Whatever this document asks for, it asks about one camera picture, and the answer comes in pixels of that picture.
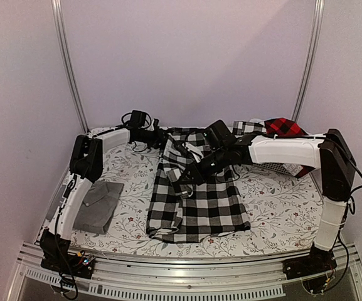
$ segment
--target red plaid fabric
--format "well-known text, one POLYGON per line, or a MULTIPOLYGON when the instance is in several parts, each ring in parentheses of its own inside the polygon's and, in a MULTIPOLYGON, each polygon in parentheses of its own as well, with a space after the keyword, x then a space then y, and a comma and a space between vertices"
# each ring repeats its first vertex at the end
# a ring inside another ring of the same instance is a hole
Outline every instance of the red plaid fabric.
MULTIPOLYGON (((264 124, 268 134, 277 134, 280 136, 307 135, 307 133, 296 124, 296 122, 286 118, 266 120, 264 124)), ((314 170, 314 168, 310 166, 302 167, 303 169, 295 177, 303 177, 314 170)))

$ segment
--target white wall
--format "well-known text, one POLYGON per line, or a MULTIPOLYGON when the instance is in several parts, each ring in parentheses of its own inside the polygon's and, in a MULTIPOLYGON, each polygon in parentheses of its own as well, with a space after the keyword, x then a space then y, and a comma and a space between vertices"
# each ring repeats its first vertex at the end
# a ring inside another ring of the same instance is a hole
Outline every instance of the white wall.
POLYGON ((0 0, 0 300, 79 132, 51 1, 0 0))
MULTIPOLYGON (((362 170, 362 1, 326 1, 299 123, 310 132, 340 129, 362 170)), ((357 213, 344 232, 353 236, 362 260, 362 190, 355 199, 357 213)))
POLYGON ((66 0, 91 127, 138 108, 163 125, 290 117, 314 0, 66 0))

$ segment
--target folded gray cloth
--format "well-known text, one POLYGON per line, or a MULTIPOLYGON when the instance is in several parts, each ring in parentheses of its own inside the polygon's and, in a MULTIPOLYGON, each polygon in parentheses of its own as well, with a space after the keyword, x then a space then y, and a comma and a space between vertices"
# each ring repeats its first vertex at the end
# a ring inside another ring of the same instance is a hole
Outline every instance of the folded gray cloth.
MULTIPOLYGON (((54 216, 65 188, 66 186, 60 188, 47 219, 51 220, 54 216)), ((122 183, 96 181, 83 199, 73 227, 91 233, 106 234, 123 188, 122 183)))

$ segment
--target floral tablecloth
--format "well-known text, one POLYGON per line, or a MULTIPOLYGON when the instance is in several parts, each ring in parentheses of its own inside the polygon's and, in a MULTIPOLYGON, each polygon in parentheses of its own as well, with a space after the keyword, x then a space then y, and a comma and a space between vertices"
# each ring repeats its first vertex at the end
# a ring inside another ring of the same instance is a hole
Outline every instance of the floral tablecloth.
POLYGON ((236 167, 250 231, 190 244, 150 239, 145 232, 146 218, 159 152, 136 153, 132 148, 120 145, 104 154, 102 179, 125 184, 107 234, 73 230, 73 246, 103 253, 188 258, 269 255, 310 248, 322 212, 322 199, 311 177, 296 179, 260 166, 236 167))

